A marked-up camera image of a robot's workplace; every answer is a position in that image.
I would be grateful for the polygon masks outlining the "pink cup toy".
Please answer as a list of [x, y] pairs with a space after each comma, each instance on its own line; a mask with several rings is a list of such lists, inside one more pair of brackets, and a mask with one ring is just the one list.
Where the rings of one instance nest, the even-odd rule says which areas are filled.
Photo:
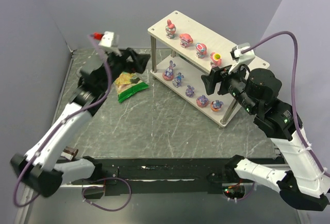
[[212, 52], [210, 54], [210, 65], [212, 68], [220, 67], [222, 63], [222, 57], [219, 53]]

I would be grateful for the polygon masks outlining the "pink striped bunny toy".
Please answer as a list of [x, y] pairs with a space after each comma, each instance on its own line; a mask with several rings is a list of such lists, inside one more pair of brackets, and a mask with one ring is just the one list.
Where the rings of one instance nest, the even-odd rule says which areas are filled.
[[196, 43], [195, 45], [196, 56], [203, 59], [207, 55], [207, 46], [203, 43]]

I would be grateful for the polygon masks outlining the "small purple bunny head toy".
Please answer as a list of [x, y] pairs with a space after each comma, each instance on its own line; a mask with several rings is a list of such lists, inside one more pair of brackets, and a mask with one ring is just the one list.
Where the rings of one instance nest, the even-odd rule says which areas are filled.
[[189, 98], [193, 97], [194, 96], [194, 87], [187, 85], [185, 95]]

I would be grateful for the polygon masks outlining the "purple bunny pink base toy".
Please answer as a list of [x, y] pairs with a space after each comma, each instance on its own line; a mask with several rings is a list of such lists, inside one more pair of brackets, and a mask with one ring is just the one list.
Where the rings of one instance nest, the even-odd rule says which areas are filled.
[[166, 70], [162, 73], [162, 77], [166, 81], [171, 81], [174, 78], [174, 70], [173, 68], [176, 66], [176, 64], [170, 60], [169, 66], [166, 68]]

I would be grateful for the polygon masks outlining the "purple bunny blue ears toy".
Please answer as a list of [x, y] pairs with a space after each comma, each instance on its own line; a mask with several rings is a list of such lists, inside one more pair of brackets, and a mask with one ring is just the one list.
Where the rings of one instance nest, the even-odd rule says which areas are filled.
[[176, 77], [173, 79], [172, 84], [178, 88], [182, 85], [182, 80], [184, 79], [184, 75], [179, 72], [177, 73]]

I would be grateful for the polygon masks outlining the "pink bunny red bow toy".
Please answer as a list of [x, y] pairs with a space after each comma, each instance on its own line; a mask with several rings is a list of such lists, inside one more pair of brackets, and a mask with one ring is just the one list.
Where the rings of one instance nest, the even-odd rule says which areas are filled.
[[173, 39], [176, 33], [176, 26], [171, 22], [171, 20], [167, 20], [167, 25], [165, 27], [166, 36], [168, 39]]

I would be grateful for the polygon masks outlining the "pink bunny flower ring toy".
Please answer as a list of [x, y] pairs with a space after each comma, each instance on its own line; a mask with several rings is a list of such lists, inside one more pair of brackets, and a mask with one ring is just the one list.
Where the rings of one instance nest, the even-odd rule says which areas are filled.
[[189, 47], [193, 43], [193, 38], [188, 33], [181, 33], [179, 35], [180, 46], [183, 48]]

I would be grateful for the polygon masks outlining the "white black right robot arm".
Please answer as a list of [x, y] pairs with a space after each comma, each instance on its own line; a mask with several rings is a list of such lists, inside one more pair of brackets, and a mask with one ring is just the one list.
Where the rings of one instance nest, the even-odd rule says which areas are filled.
[[220, 84], [218, 95], [230, 94], [254, 116], [254, 124], [264, 132], [289, 165], [288, 170], [271, 169], [235, 155], [226, 163], [226, 174], [262, 184], [276, 192], [297, 210], [324, 211], [329, 205], [329, 176], [311, 155], [311, 145], [301, 141], [305, 131], [301, 120], [294, 121], [292, 106], [277, 98], [282, 83], [268, 69], [249, 70], [246, 65], [230, 73], [215, 67], [201, 80], [207, 94]]

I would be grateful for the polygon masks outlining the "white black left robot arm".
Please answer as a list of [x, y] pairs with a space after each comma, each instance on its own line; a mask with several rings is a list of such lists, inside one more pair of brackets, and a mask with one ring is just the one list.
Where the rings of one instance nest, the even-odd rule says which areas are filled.
[[50, 197], [68, 182], [100, 178], [102, 165], [92, 157], [66, 163], [57, 161], [75, 133], [102, 106], [112, 83], [122, 73], [142, 74], [150, 57], [127, 48], [119, 54], [106, 53], [105, 59], [99, 56], [88, 59], [80, 68], [77, 89], [60, 117], [32, 149], [24, 155], [16, 153], [10, 160], [18, 181], [39, 195]]

